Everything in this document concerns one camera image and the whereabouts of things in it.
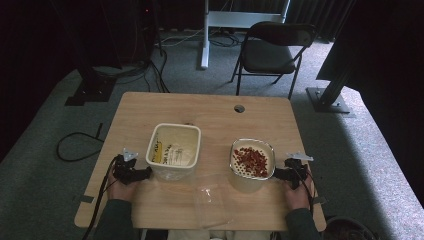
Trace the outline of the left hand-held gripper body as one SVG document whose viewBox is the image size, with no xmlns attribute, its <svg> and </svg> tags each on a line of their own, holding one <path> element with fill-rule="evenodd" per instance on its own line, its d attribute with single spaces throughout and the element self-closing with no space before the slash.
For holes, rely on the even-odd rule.
<svg viewBox="0 0 424 240">
<path fill-rule="evenodd" d="M 114 160 L 113 176 L 125 185 L 136 181 L 136 170 L 134 169 L 137 162 L 138 154 L 126 148 L 118 154 Z"/>
</svg>

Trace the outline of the clear plastic packets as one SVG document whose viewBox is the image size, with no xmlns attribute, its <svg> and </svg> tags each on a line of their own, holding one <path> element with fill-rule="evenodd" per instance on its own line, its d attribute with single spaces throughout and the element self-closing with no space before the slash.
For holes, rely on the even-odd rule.
<svg viewBox="0 0 424 240">
<path fill-rule="evenodd" d="M 163 150 L 162 163 L 172 166 L 188 166 L 193 158 L 193 150 L 180 144 L 168 144 Z"/>
</svg>

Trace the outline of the dark curtain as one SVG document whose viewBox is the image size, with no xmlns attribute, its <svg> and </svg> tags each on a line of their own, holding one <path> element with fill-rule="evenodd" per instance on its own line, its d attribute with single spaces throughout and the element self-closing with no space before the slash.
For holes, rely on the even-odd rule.
<svg viewBox="0 0 424 240">
<path fill-rule="evenodd" d="M 209 0 L 210 10 L 279 13 L 288 4 L 288 23 L 309 23 L 321 39 L 337 38 L 357 0 Z M 204 26 L 205 0 L 158 0 L 163 29 L 200 30 Z"/>
</svg>

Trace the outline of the pile of red date slices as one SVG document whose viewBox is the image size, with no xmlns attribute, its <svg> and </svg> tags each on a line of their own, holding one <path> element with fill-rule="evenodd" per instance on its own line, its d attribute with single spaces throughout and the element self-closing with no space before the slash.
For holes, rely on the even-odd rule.
<svg viewBox="0 0 424 240">
<path fill-rule="evenodd" d="M 268 157 L 262 150 L 241 147 L 233 152 L 232 158 L 235 171 L 242 176 L 264 178 L 268 175 Z"/>
</svg>

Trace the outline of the black metal stand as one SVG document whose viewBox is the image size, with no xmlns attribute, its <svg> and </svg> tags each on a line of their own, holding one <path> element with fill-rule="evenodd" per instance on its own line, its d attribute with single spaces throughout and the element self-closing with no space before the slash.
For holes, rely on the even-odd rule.
<svg viewBox="0 0 424 240">
<path fill-rule="evenodd" d="M 66 106 L 83 106 L 87 102 L 108 102 L 117 82 L 115 77 L 101 76 L 92 67 L 77 69 L 82 80 Z"/>
<path fill-rule="evenodd" d="M 352 68 L 347 66 L 326 88 L 308 87 L 306 89 L 316 112 L 350 113 L 349 107 L 341 96 L 341 91 L 348 82 L 351 72 Z"/>
</svg>

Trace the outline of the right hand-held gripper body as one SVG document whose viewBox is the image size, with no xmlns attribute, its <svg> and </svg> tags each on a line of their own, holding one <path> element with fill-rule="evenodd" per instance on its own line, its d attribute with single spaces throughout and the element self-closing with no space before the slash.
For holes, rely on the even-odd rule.
<svg viewBox="0 0 424 240">
<path fill-rule="evenodd" d="M 295 190 L 299 187 L 308 175 L 308 165 L 303 161 L 313 161 L 314 158 L 306 154 L 297 152 L 289 153 L 288 158 L 284 161 L 287 173 L 287 181 L 291 183 L 291 188 Z"/>
</svg>

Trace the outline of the white square container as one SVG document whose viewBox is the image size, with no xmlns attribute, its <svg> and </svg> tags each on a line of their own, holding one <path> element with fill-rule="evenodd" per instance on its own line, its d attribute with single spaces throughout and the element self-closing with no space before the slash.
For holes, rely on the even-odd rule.
<svg viewBox="0 0 424 240">
<path fill-rule="evenodd" d="M 156 177 L 167 181 L 178 181 L 192 174 L 196 168 L 200 146 L 201 130 L 197 126 L 161 123 L 158 124 L 151 136 L 149 146 L 145 155 L 147 164 L 152 168 Z M 152 161 L 154 145 L 157 141 L 162 143 L 163 150 L 168 144 L 180 144 L 193 150 L 193 158 L 188 166 L 172 166 Z"/>
</svg>

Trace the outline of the dark round bin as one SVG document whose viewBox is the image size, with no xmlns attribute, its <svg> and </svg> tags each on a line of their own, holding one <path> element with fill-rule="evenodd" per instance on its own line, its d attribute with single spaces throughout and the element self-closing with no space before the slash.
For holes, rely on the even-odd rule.
<svg viewBox="0 0 424 240">
<path fill-rule="evenodd" d="M 322 232 L 322 240 L 381 240 L 381 238 L 358 220 L 344 216 L 332 216 L 327 219 L 326 229 Z"/>
</svg>

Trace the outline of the black folding chair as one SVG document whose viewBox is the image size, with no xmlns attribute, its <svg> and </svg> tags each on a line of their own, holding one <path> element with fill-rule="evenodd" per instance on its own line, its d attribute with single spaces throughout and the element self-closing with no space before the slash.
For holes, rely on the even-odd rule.
<svg viewBox="0 0 424 240">
<path fill-rule="evenodd" d="M 303 53 L 317 37 L 311 24 L 286 24 L 271 21 L 252 25 L 242 42 L 232 73 L 231 82 L 237 78 L 236 94 L 240 94 L 243 76 L 276 76 L 276 84 L 284 75 L 292 74 L 288 93 L 291 98 Z"/>
</svg>

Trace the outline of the clear plastic cup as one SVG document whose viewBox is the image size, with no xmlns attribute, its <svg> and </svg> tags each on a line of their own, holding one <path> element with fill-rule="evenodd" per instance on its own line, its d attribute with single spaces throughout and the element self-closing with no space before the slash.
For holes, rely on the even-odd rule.
<svg viewBox="0 0 424 240">
<path fill-rule="evenodd" d="M 200 228 L 223 228 L 233 221 L 228 181 L 224 175 L 211 174 L 197 177 L 193 196 Z"/>
</svg>

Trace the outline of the yellow packet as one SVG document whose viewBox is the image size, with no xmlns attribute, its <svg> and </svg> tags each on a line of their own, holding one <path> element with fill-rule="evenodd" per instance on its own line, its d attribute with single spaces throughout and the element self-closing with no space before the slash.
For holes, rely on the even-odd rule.
<svg viewBox="0 0 424 240">
<path fill-rule="evenodd" d="M 154 163 L 162 162 L 162 143 L 160 141 L 157 141 L 154 145 L 152 161 Z"/>
</svg>

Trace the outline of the person's right hand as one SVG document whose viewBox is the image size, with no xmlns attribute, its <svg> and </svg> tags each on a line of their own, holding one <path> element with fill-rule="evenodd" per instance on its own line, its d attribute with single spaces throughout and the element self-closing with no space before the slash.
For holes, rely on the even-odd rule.
<svg viewBox="0 0 424 240">
<path fill-rule="evenodd" d="M 304 183 L 304 186 L 299 186 L 293 190 L 288 182 L 282 182 L 284 196 L 289 210 L 310 209 L 311 177 L 308 176 Z"/>
</svg>

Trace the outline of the person's left hand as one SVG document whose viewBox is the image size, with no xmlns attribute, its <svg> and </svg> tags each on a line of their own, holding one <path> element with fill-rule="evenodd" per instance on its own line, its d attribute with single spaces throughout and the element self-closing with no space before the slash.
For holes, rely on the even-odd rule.
<svg viewBox="0 0 424 240">
<path fill-rule="evenodd" d="M 138 185 L 138 182 L 132 182 L 125 185 L 117 180 L 113 175 L 109 175 L 107 189 L 108 198 L 131 202 L 137 191 Z"/>
</svg>

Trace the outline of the white desk frame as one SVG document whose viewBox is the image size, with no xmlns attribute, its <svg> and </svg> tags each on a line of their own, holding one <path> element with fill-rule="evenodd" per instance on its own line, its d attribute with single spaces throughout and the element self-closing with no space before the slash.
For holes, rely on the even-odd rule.
<svg viewBox="0 0 424 240">
<path fill-rule="evenodd" d="M 255 23 L 261 21 L 272 21 L 284 23 L 287 19 L 289 6 L 292 0 L 283 0 L 280 13 L 259 13 L 259 12 L 233 12 L 233 11 L 212 11 L 209 9 L 210 0 L 204 0 L 204 27 L 203 45 L 201 53 L 200 67 L 209 67 L 210 27 L 224 28 L 250 28 Z"/>
</svg>

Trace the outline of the white strainer bowl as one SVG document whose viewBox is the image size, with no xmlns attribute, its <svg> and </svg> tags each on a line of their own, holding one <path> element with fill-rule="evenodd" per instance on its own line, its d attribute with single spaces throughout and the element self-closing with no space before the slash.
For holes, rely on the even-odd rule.
<svg viewBox="0 0 424 240">
<path fill-rule="evenodd" d="M 274 149 L 262 140 L 237 139 L 231 146 L 229 167 L 232 171 L 229 181 L 234 189 L 256 192 L 274 173 Z"/>
</svg>

